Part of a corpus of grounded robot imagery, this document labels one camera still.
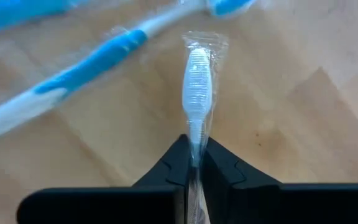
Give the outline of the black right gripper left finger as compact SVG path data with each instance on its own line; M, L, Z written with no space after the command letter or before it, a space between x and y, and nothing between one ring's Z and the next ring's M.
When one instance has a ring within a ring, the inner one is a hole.
M135 186L179 185L186 187L191 152L186 134L181 134L157 163L146 172Z

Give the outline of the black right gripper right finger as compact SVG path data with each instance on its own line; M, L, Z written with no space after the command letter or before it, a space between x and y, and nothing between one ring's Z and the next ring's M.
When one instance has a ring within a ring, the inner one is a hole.
M213 224L278 223L280 182L209 139L201 169Z

